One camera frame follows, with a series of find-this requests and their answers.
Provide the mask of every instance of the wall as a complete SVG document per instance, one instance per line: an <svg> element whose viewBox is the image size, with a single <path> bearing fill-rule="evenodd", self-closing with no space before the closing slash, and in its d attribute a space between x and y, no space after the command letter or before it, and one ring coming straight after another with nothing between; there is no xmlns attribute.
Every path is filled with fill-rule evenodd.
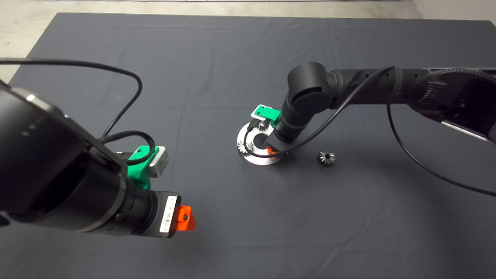
<svg viewBox="0 0 496 279"><path fill-rule="evenodd" d="M420 14L431 19L479 19L496 24L496 0L413 0Z"/></svg>

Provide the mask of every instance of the circular metal base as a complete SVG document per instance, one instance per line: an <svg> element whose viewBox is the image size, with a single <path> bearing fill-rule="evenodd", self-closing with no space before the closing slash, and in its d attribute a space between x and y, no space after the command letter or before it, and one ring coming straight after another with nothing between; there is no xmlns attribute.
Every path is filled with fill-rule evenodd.
<svg viewBox="0 0 496 279"><path fill-rule="evenodd" d="M241 154L241 156L244 159L246 159L246 161L248 161L252 164L255 164L255 165L259 165L259 166L267 166L267 165L277 163L281 159L281 157L259 158L259 157L255 157L253 155L247 154L245 147L243 146L243 139L245 138L245 134L247 132L248 125L249 125L249 123L244 125L238 134L238 151ZM256 154L268 155L269 151L267 149L260 149L260 148L256 147L253 140L255 139L255 136L257 136L259 134L265 134L265 135L269 136L273 130L274 130L274 128L271 125L268 125L267 128L264 130L261 130L260 126L253 129L253 131L251 131L248 134L247 145L250 146L252 148L252 151L255 152Z"/></svg>

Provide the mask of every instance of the black cable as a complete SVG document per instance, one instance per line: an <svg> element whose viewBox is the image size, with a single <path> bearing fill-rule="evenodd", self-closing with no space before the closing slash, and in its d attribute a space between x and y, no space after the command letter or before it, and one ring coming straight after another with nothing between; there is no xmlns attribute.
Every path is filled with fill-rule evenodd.
<svg viewBox="0 0 496 279"><path fill-rule="evenodd" d="M126 161L129 166L141 164L141 163L145 162L146 160L148 160L148 158L150 158L151 155L153 155L153 152L155 152L155 141L153 140L153 138L149 134L147 134L145 132L141 132L141 131L124 131L124 132L119 132L117 134L103 137L100 139L100 141L103 144L106 144L109 142L113 142L116 140L121 140L123 138L130 137L130 136L138 136L138 137L143 138L144 140L146 140L146 142L148 143L148 146L150 147L150 151L144 157L141 157L140 159L134 159L134 160L127 160Z"/></svg>
<svg viewBox="0 0 496 279"><path fill-rule="evenodd" d="M387 118L389 119L389 124L391 125L391 130L393 131L394 138L396 139L396 141L400 145L401 149L403 149L403 151L405 151L405 153L415 163L417 163L417 165L419 165L421 168L423 168L424 170L428 171L432 175L436 176L437 178L440 178L440 179L442 179L442 180L444 180L444 181L446 181L448 183L451 183L451 184L453 184L455 186L458 186L458 187L461 187L463 189L467 189L467 190L470 190L470 191L474 191L474 192L477 192L477 193L481 193L481 194L485 194L485 195L496 197L496 193L495 192L484 190L484 189L475 188L475 187L472 187L472 186L469 186L469 185L466 185L466 184L463 184L463 183L460 183L460 182L451 180L451 179L449 179L449 178L447 178L447 177L445 177L445 176L443 176L443 175L441 175L441 174L439 174L439 173L437 173L437 172L429 169L424 164L422 164L422 162L419 161L417 158L415 158L415 156L406 148L405 144L403 143L403 141L401 140L400 136L398 135L398 132L396 131L396 128L395 128L394 123L393 123L393 117L391 115L391 105L390 104L387 104L386 107L387 107Z"/></svg>
<svg viewBox="0 0 496 279"><path fill-rule="evenodd" d="M360 85L355 90L353 90L353 92L351 92L351 94L343 101L343 103L332 113L332 115L315 132L313 132L310 136L308 136L308 138L304 139L303 141L296 143L294 145L291 145L286 150L281 150L277 153L269 154L269 155L261 155L261 154L257 154L255 152L251 151L247 147L247 137L248 137L248 133L250 133L250 130L247 130L247 132L245 134L245 138L243 139L243 146L245 147L246 151L250 155L253 155L253 156L259 157L259 158L273 158L273 157L277 157L277 156L286 154L291 150L295 150L296 148L299 148L299 147L307 144L312 139L314 139L316 136L318 136L322 131L324 131L324 129L327 128L327 126L329 126L329 124L331 124L332 121L334 121L334 119L346 108L346 106L348 106L350 104L350 102L353 100L353 98L355 98L355 96L357 94L359 94L360 91L362 91L362 89L365 86L367 86L371 81L375 80L378 76L380 76L384 72L389 71L393 67L394 66L388 66L388 67L384 67L382 69L376 70L373 74L371 74L369 77L367 77L362 83L360 83Z"/></svg>
<svg viewBox="0 0 496 279"><path fill-rule="evenodd" d="M117 121L124 115L124 113L129 109L129 107L138 99L143 90L143 82L140 77L128 70L120 69L114 66L109 66L105 64L95 63L95 62L87 62L87 61L78 61L78 60L60 60L60 59L37 59L37 58L0 58L0 65L56 65L56 66L74 66L74 67L84 67L84 68L93 68L106 70L111 72L116 72L120 74L124 74L130 76L136 80L138 83L138 90L134 94L134 96L129 100L129 102L121 109L121 111L117 114L117 116L110 122L105 131L102 134L102 137L107 136L110 133L110 130L115 126Z"/></svg>

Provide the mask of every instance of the gray concrete floor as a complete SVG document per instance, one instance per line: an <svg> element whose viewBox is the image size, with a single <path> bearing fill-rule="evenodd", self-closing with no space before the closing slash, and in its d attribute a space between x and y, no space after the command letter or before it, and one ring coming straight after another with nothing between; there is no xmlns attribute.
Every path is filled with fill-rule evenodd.
<svg viewBox="0 0 496 279"><path fill-rule="evenodd" d="M26 57L57 12L286 17L422 18L411 0L325 2L121 2L0 0L0 57ZM0 67L9 81L17 66Z"/></svg>

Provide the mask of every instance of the metal plate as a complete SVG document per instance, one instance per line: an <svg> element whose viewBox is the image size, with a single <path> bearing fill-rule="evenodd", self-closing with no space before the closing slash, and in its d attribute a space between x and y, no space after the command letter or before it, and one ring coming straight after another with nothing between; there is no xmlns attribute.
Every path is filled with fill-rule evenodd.
<svg viewBox="0 0 496 279"><path fill-rule="evenodd" d="M240 132L238 133L237 145L238 145L238 148L242 148L243 150L245 149L243 146L243 140L245 139L245 134L246 134L246 131L248 129L248 125L249 125L249 123L244 125L243 128L241 128ZM260 148L256 147L256 145L254 144L253 141L257 135L265 134L265 135L269 136L273 130L274 130L274 128L272 126L268 125L268 127L265 130L260 130L259 128L256 128L256 129L253 129L253 131L251 131L248 134L247 144L250 144L250 145L253 144L253 150L252 150L253 152L255 152L256 154L260 154L260 155L268 155L269 154L269 151L267 149L260 149ZM259 165L259 166L272 165L274 163L277 163L281 159L281 157L259 158L259 157L256 157L256 156L253 156L250 154L243 155L242 157L244 159L246 159L246 161L248 161L252 164L255 164L255 165Z"/></svg>

